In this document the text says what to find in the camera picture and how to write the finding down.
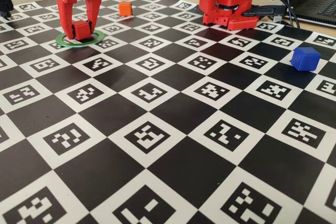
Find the orange cube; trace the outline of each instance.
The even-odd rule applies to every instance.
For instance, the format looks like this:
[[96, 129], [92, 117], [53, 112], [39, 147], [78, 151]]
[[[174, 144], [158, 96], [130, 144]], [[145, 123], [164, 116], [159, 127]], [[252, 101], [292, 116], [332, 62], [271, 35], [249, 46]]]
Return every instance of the orange cube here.
[[120, 2], [119, 3], [119, 15], [131, 16], [132, 15], [132, 2]]

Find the green ring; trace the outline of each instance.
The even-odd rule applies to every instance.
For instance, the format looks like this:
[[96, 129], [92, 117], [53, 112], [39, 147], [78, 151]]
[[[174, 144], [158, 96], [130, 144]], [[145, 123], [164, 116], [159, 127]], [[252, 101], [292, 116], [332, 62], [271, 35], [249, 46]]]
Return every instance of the green ring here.
[[66, 34], [63, 33], [63, 34], [60, 34], [60, 35], [57, 36], [56, 43], [59, 44], [62, 47], [70, 47], [70, 48], [76, 48], [77, 47], [78, 48], [78, 47], [86, 47], [86, 46], [97, 44], [105, 38], [105, 34], [102, 33], [101, 31], [95, 30], [93, 33], [97, 34], [98, 38], [94, 39], [93, 41], [90, 41], [90, 42], [85, 42], [85, 43], [81, 43], [81, 44], [66, 43], [63, 40], [64, 37], [66, 37]]

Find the checkerboard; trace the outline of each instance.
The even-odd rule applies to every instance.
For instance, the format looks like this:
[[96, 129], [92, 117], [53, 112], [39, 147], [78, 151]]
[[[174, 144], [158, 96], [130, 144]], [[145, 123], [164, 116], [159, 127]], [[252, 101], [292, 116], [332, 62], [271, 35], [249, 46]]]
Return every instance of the checkerboard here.
[[[132, 1], [120, 17], [118, 2]], [[0, 223], [336, 223], [336, 39], [103, 0], [59, 47], [54, 0], [0, 21]], [[74, 19], [86, 19], [79, 0]], [[315, 72], [296, 47], [322, 54]]]

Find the blue cube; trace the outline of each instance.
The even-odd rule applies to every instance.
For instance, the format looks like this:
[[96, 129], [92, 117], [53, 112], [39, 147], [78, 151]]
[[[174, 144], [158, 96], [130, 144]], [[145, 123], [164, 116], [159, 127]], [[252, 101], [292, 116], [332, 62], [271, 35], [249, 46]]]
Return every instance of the blue cube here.
[[312, 47], [298, 47], [294, 50], [292, 65], [298, 71], [315, 71], [321, 54]]

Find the laptop keyboard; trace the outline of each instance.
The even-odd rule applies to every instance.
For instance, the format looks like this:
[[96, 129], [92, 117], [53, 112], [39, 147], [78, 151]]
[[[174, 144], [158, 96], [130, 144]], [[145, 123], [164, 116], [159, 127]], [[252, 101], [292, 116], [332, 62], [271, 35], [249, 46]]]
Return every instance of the laptop keyboard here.
[[318, 13], [324, 16], [336, 17], [336, 0], [330, 0]]

